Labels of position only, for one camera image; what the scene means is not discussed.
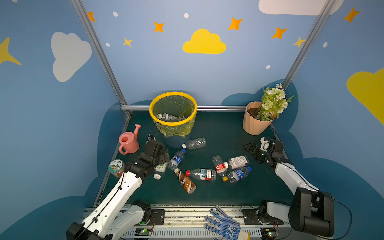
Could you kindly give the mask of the green white label bottle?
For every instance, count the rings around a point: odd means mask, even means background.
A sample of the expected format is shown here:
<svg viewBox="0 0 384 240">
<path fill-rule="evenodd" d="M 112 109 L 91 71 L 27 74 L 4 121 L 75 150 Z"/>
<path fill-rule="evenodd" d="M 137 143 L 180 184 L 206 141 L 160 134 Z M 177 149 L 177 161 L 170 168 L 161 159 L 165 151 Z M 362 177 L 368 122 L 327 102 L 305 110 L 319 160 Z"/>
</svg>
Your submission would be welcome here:
<svg viewBox="0 0 384 240">
<path fill-rule="evenodd" d="M 167 170 L 167 165 L 168 165 L 168 163 L 164 163 L 164 164 L 159 164 L 159 165 L 156 166 L 155 174 L 154 174 L 154 179 L 156 179 L 156 180 L 160 180 L 161 179 L 162 175 Z"/>
</svg>

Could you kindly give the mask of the white label square bottle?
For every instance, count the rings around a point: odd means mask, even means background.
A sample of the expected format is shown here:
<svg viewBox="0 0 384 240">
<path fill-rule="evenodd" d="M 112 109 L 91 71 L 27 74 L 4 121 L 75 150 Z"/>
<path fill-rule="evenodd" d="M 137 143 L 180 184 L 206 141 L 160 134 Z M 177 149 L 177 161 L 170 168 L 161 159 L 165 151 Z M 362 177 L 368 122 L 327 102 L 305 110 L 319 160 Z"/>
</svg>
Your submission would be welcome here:
<svg viewBox="0 0 384 240">
<path fill-rule="evenodd" d="M 243 156 L 239 156 L 239 157 L 230 158 L 226 161 L 226 163 L 227 163 L 229 169 L 232 171 L 232 170 L 236 170 L 236 169 L 239 169 L 242 167 L 249 166 L 250 161 L 245 155 L 243 155 Z"/>
</svg>

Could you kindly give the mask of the black white label bottle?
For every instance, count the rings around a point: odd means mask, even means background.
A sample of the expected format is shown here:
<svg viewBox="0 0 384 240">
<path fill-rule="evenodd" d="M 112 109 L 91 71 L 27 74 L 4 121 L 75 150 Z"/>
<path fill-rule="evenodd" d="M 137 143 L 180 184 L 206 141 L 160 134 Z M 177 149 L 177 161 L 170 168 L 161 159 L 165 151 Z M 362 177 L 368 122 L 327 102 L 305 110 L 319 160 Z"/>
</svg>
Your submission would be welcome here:
<svg viewBox="0 0 384 240">
<path fill-rule="evenodd" d="M 179 122 L 180 121 L 180 117 L 176 117 L 176 116 L 173 116 L 173 115 L 169 115 L 169 114 L 157 114 L 157 118 L 163 122 L 168 122 L 168 123 L 175 123 L 175 122 Z"/>
</svg>

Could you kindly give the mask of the brown coffee drink bottle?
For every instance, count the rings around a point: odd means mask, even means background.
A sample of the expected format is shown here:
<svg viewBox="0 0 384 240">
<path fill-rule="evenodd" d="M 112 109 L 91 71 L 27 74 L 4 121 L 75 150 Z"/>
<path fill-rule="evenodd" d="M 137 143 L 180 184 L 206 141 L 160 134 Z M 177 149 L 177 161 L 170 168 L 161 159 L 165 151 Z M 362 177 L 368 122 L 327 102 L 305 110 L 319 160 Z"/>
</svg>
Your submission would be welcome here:
<svg viewBox="0 0 384 240">
<path fill-rule="evenodd" d="M 178 177 L 181 186 L 184 188 L 184 190 L 188 194 L 192 194 L 196 190 L 197 188 L 196 185 L 192 182 L 192 180 L 188 176 L 183 174 L 179 168 L 176 168 L 174 170 L 174 173 Z"/>
</svg>

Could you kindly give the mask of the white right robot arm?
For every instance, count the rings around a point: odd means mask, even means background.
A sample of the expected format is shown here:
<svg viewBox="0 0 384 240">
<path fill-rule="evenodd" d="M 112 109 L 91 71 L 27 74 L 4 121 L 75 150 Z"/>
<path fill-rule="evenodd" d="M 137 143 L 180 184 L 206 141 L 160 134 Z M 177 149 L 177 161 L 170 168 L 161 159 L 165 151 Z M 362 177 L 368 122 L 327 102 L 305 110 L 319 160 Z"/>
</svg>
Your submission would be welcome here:
<svg viewBox="0 0 384 240">
<path fill-rule="evenodd" d="M 244 145 L 245 151 L 259 164 L 267 164 L 283 180 L 293 194 L 289 206 L 263 200 L 258 220 L 268 224 L 274 220 L 288 223 L 293 230 L 330 238 L 335 232 L 334 199 L 310 184 L 285 157 L 284 144 L 261 139 L 261 144 Z"/>
</svg>

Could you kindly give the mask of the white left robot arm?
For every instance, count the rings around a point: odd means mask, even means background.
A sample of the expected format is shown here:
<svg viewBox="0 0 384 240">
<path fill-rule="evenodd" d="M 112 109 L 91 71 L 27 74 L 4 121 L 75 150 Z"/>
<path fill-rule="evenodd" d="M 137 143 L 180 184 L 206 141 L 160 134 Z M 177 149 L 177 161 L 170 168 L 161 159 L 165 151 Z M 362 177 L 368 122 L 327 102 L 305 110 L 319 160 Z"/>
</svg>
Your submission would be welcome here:
<svg viewBox="0 0 384 240">
<path fill-rule="evenodd" d="M 72 223 L 67 229 L 68 240 L 117 240 L 137 224 L 150 221 L 151 205 L 141 200 L 118 216 L 131 195 L 150 177 L 159 164 L 170 160 L 164 143 L 151 140 L 134 160 L 127 163 L 115 187 L 102 203 L 82 223 Z"/>
</svg>

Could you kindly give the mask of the yellow rim waste bin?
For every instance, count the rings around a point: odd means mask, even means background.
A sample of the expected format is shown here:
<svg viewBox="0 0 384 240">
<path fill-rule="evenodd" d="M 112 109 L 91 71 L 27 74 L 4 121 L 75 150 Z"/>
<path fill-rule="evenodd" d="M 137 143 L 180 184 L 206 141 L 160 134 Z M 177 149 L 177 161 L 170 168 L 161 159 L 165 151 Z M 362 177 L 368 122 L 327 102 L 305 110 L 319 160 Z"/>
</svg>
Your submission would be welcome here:
<svg viewBox="0 0 384 240">
<path fill-rule="evenodd" d="M 154 98 L 149 113 L 165 144 L 181 148 L 191 139 L 198 111 L 196 100 L 182 92 L 168 92 Z"/>
</svg>

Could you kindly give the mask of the blue label pepsi bottle left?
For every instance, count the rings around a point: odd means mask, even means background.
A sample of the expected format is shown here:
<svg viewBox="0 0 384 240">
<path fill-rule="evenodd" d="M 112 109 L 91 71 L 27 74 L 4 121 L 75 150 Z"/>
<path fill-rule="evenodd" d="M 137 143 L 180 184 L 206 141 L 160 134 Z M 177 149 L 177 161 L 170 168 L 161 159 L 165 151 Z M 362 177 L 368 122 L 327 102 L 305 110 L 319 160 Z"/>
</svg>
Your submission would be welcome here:
<svg viewBox="0 0 384 240">
<path fill-rule="evenodd" d="M 178 166 L 180 165 L 181 161 L 185 157 L 185 153 L 187 152 L 186 149 L 181 149 L 180 151 L 176 152 L 172 159 L 170 159 L 168 163 L 168 168 L 172 171 L 174 171 Z"/>
</svg>

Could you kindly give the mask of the pink watering can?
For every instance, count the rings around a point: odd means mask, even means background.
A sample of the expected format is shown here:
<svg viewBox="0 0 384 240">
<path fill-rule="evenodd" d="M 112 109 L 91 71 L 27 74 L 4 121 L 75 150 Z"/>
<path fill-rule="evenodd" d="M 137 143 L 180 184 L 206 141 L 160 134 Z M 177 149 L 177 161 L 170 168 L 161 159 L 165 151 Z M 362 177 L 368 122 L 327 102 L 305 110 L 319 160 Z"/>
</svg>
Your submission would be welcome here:
<svg viewBox="0 0 384 240">
<path fill-rule="evenodd" d="M 138 133 L 141 125 L 135 124 L 135 131 L 132 132 L 125 132 L 120 135 L 119 137 L 119 143 L 121 144 L 119 147 L 119 152 L 122 155 L 127 154 L 133 154 L 139 150 L 139 143 L 138 143 Z"/>
</svg>

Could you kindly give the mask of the round green lid jar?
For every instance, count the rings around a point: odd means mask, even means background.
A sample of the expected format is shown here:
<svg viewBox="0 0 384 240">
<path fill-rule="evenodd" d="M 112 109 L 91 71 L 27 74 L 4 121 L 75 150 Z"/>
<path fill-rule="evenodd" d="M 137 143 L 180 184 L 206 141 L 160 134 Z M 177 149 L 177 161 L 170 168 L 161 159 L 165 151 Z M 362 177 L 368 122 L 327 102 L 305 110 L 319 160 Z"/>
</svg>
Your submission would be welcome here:
<svg viewBox="0 0 384 240">
<path fill-rule="evenodd" d="M 122 160 L 114 160 L 109 164 L 108 170 L 116 178 L 120 178 L 125 172 L 125 163 Z"/>
</svg>

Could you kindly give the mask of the white green artificial flowers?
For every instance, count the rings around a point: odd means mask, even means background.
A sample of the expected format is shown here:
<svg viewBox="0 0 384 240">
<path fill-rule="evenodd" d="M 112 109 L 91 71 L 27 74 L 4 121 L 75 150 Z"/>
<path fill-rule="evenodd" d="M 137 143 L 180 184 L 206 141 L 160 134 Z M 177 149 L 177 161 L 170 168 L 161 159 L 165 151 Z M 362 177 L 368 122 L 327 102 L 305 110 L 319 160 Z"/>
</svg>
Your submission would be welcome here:
<svg viewBox="0 0 384 240">
<path fill-rule="evenodd" d="M 276 84 L 274 88 L 267 87 L 264 90 L 262 105 L 257 111 L 256 119 L 266 122 L 279 118 L 279 115 L 284 112 L 294 98 L 293 95 L 286 97 L 282 84 Z"/>
</svg>

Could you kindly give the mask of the red cap water bottle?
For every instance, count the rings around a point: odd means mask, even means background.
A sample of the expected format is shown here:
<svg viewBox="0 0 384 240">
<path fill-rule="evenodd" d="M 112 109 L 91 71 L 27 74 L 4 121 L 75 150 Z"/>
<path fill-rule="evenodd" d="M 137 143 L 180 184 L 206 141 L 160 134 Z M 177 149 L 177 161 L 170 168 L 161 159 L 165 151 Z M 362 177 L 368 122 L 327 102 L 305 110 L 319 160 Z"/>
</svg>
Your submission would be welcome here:
<svg viewBox="0 0 384 240">
<path fill-rule="evenodd" d="M 202 181 L 215 181 L 216 171 L 210 169 L 194 169 L 186 171 L 186 175 L 190 178 Z"/>
</svg>

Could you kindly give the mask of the blue dotted work glove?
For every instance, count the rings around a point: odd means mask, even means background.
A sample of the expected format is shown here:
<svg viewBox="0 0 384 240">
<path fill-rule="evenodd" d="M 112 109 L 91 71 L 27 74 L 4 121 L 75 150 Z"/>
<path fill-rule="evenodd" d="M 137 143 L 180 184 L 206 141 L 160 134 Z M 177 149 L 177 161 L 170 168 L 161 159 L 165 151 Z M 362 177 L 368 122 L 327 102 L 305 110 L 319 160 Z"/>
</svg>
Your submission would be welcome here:
<svg viewBox="0 0 384 240">
<path fill-rule="evenodd" d="M 240 224 L 220 207 L 210 209 L 212 216 L 205 216 L 204 229 L 218 236 L 215 240 L 250 240 L 251 235 L 242 230 Z"/>
</svg>

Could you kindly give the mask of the aluminium back frame rail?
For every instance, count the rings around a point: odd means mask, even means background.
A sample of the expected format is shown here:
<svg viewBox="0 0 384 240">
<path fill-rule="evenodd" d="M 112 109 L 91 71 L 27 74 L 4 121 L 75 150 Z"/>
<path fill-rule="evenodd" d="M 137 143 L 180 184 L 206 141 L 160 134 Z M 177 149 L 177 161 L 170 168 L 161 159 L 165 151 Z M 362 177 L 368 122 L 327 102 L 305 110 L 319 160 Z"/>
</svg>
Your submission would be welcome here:
<svg viewBox="0 0 384 240">
<path fill-rule="evenodd" d="M 149 105 L 121 105 L 122 111 L 149 111 Z M 244 112 L 246 106 L 198 106 L 200 112 Z"/>
</svg>

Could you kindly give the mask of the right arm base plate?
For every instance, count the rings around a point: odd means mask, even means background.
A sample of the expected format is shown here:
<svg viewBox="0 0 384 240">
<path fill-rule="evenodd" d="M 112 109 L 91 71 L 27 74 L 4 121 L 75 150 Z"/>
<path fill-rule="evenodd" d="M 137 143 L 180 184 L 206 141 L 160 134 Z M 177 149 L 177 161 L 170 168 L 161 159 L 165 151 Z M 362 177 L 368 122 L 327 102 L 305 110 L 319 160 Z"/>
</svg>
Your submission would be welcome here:
<svg viewBox="0 0 384 240">
<path fill-rule="evenodd" d="M 279 219 L 272 218 L 266 214 L 262 214 L 259 207 L 242 204 L 240 211 L 243 214 L 245 225 L 284 225 L 285 223 Z"/>
</svg>

